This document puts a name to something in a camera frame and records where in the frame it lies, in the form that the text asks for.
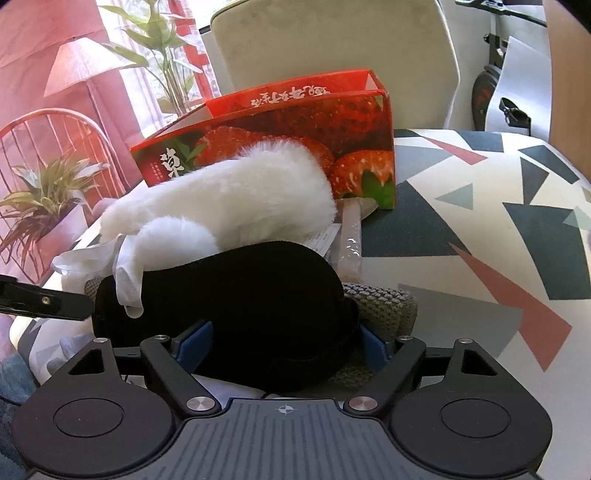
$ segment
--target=black fabric pouch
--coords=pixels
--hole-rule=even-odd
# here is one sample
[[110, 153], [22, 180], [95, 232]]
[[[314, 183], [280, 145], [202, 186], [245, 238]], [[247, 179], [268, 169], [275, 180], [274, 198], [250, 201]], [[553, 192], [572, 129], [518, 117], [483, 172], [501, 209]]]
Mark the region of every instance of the black fabric pouch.
[[359, 341], [359, 317], [333, 268], [291, 242], [222, 252], [145, 272], [144, 314], [129, 318], [113, 277], [96, 295], [96, 336], [138, 346], [175, 337], [198, 320], [213, 324], [213, 346], [196, 373], [265, 391], [296, 391], [328, 379]]

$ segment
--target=metal screw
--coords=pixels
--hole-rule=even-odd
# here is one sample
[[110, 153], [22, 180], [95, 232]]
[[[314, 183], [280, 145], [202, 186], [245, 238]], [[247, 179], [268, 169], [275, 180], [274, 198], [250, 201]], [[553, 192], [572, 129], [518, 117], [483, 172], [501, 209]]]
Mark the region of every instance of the metal screw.
[[349, 400], [349, 407], [357, 411], [369, 411], [378, 406], [378, 401], [372, 397], [355, 397]]
[[215, 406], [215, 400], [209, 397], [193, 397], [187, 400], [187, 408], [193, 411], [211, 410]]

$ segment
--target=white fluffy rabbit toy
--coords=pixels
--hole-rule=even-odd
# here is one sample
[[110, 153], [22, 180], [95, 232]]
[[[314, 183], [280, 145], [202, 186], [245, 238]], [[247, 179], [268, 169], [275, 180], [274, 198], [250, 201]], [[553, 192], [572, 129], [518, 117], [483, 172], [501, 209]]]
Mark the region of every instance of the white fluffy rabbit toy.
[[119, 302], [136, 317], [144, 271], [262, 241], [298, 242], [328, 227], [335, 214], [330, 184], [306, 147], [262, 142], [117, 200], [100, 219], [100, 244], [66, 252], [53, 267], [70, 291], [114, 274]]

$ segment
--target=gray knit cloth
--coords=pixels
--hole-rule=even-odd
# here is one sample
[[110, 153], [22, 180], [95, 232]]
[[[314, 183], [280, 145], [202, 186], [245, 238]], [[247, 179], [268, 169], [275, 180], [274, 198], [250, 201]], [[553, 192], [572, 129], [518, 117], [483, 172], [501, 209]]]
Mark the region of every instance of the gray knit cloth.
[[[84, 293], [96, 298], [101, 278], [89, 280]], [[417, 303], [405, 291], [393, 288], [370, 287], [356, 283], [343, 283], [345, 296], [359, 306], [359, 315], [380, 328], [388, 338], [410, 335], [417, 318]], [[374, 373], [365, 365], [363, 352], [356, 350], [347, 364], [329, 379], [333, 385], [348, 390], [357, 390], [367, 383]]]

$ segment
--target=lamp shade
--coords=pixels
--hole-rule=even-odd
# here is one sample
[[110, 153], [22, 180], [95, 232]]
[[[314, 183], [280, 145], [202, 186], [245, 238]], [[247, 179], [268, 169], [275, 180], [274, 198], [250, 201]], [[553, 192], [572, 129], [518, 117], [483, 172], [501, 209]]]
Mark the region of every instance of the lamp shade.
[[100, 73], [133, 64], [87, 37], [78, 38], [64, 43], [57, 51], [43, 96], [61, 92]]

